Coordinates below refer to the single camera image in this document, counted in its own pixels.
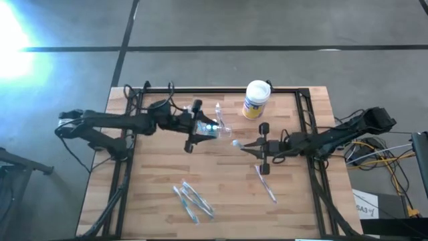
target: gray floor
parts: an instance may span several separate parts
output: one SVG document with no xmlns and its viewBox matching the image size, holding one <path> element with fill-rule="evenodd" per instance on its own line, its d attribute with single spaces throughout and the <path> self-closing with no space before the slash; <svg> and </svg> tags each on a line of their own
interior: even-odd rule
<svg viewBox="0 0 428 241">
<path fill-rule="evenodd" d="M 132 4 L 131 0 L 7 2 L 28 46 L 119 46 Z M 135 21 L 130 46 L 428 44 L 428 16 L 417 0 L 142 0 Z M 73 108 L 103 111 L 118 53 L 15 57 L 29 66 L 20 76 L 0 75 L 0 146 L 54 165 L 55 173 L 33 174 L 8 240 L 69 238 L 88 174 L 54 135 L 58 113 Z M 2 55 L 0 63 L 9 64 L 0 69 L 2 74 L 14 62 L 5 62 Z M 128 53 L 119 86 L 141 86 L 145 80 L 154 86 L 165 86 L 169 80 L 176 86 L 244 86 L 255 79 L 281 86 L 325 85 L 336 116 L 383 106 L 396 118 L 396 131 L 425 131 L 427 63 L 428 51 L 405 50 Z M 382 138 L 390 146 L 409 140 L 394 134 Z M 86 144 L 68 142 L 90 165 L 93 152 Z M 416 160 L 403 161 L 403 166 L 413 204 L 427 216 Z M 356 189 L 395 193 L 387 170 L 350 171 L 350 178 Z"/>
</svg>

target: cylindrical container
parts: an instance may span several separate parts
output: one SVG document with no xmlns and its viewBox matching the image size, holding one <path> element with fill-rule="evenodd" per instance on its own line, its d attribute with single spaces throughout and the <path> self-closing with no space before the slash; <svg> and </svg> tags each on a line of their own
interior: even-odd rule
<svg viewBox="0 0 428 241">
<path fill-rule="evenodd" d="M 243 115 L 254 120 L 263 114 L 265 104 L 270 96 L 270 85 L 263 80 L 254 80 L 247 86 L 245 101 L 243 102 Z"/>
</svg>

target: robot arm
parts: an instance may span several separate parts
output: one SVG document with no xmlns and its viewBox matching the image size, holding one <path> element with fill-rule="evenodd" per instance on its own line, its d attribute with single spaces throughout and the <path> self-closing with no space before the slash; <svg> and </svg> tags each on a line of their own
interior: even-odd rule
<svg viewBox="0 0 428 241">
<path fill-rule="evenodd" d="M 349 121 L 332 127 L 326 132 L 307 134 L 303 132 L 287 135 L 284 140 L 266 140 L 269 133 L 269 124 L 261 123 L 259 133 L 261 138 L 256 142 L 244 145 L 244 147 L 260 146 L 260 150 L 243 148 L 242 151 L 263 159 L 260 165 L 261 174 L 270 172 L 267 157 L 285 158 L 297 155 L 312 156 L 317 159 L 325 159 L 331 155 L 339 145 L 343 145 L 363 134 L 379 135 L 388 132 L 397 122 L 391 118 L 384 108 L 374 107 L 351 118 Z"/>
<path fill-rule="evenodd" d="M 169 102 L 158 108 L 153 108 L 154 106 L 159 106 L 161 102 L 165 102 L 165 100 L 151 104 L 145 110 L 145 113 L 139 113 L 134 116 L 101 113 L 93 110 L 62 112 L 60 113 L 59 127 L 55 130 L 55 134 L 59 138 L 65 139 L 82 138 L 88 141 L 89 147 L 95 150 L 99 148 L 107 149 L 109 154 L 117 160 L 126 159 L 128 156 L 125 138 L 113 139 L 93 129 L 94 127 L 129 129 L 134 134 L 141 135 L 153 135 L 156 132 L 156 127 L 162 130 L 185 133 L 189 135 L 185 143 L 185 151 L 188 153 L 192 153 L 193 144 L 215 138 L 196 133 L 197 122 L 217 125 L 216 122 L 203 114 L 201 100 L 196 100 L 193 103 L 191 112 L 184 110 L 179 115 L 171 114 L 171 104 Z"/>
</svg>

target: black line on floor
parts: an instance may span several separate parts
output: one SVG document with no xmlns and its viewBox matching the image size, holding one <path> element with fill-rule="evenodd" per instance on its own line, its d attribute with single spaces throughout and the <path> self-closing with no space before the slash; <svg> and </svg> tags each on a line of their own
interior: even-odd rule
<svg viewBox="0 0 428 241">
<path fill-rule="evenodd" d="M 122 45 L 120 46 L 118 61 L 116 63 L 116 67 L 114 68 L 112 83 L 110 84 L 111 87 L 117 87 L 117 85 L 119 84 L 120 73 L 122 72 L 123 63 L 125 61 L 125 55 L 129 44 L 129 39 L 131 38 L 132 27 L 134 26 L 134 20 L 139 3 L 140 0 L 134 0 L 132 2 L 131 12 L 129 13 L 128 18 L 128 24 L 126 25 Z"/>
<path fill-rule="evenodd" d="M 131 46 L 128 52 L 428 50 L 428 44 L 363 46 Z"/>
<path fill-rule="evenodd" d="M 106 47 L 28 47 L 21 52 L 244 52 L 244 51 L 372 51 L 372 50 L 428 50 L 428 44 L 376 46 L 106 46 Z"/>
<path fill-rule="evenodd" d="M 21 52 L 117 52 L 120 51 L 119 46 L 106 47 L 28 47 L 20 50 Z"/>
<path fill-rule="evenodd" d="M 426 0 L 419 0 L 419 2 L 421 3 L 422 8 L 425 11 L 425 13 L 428 15 L 428 5 L 427 5 Z"/>
</svg>

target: wooden tabletop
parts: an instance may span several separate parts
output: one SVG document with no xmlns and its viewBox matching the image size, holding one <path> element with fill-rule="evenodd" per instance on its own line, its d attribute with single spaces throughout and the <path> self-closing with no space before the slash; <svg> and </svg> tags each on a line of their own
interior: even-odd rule
<svg viewBox="0 0 428 241">
<path fill-rule="evenodd" d="M 309 89 L 317 124 L 333 125 L 326 87 Z M 143 103 L 146 106 L 165 96 L 145 94 Z M 272 94 L 263 116 L 257 120 L 243 117 L 244 94 L 175 94 L 173 99 L 178 106 L 188 106 L 196 98 L 203 101 L 202 109 L 210 118 L 215 118 L 215 105 L 221 105 L 225 124 L 233 128 L 232 137 L 199 143 L 188 154 L 183 150 L 187 139 L 184 134 L 158 129 L 153 136 L 139 135 L 122 238 L 319 238 L 306 159 L 294 157 L 282 164 L 271 164 L 271 174 L 264 177 L 278 200 L 274 204 L 254 169 L 260 161 L 231 144 L 234 139 L 242 143 L 255 141 L 262 122 L 270 124 L 269 139 L 279 139 L 282 129 L 289 133 L 300 131 L 294 95 Z M 113 88 L 107 112 L 122 114 L 125 106 L 122 88 Z M 120 130 L 102 132 L 120 136 Z M 97 153 L 94 165 L 106 158 L 106 152 Z M 114 162 L 109 161 L 91 174 L 77 234 L 87 231 L 106 207 L 113 169 Z M 331 158 L 327 173 L 336 207 L 361 233 L 343 159 Z M 173 186 L 181 186 L 182 180 L 214 207 L 213 220 L 189 203 L 201 222 L 192 223 L 173 193 Z M 327 215 L 324 217 L 329 226 Z M 113 219 L 111 232 L 115 225 Z"/>
</svg>

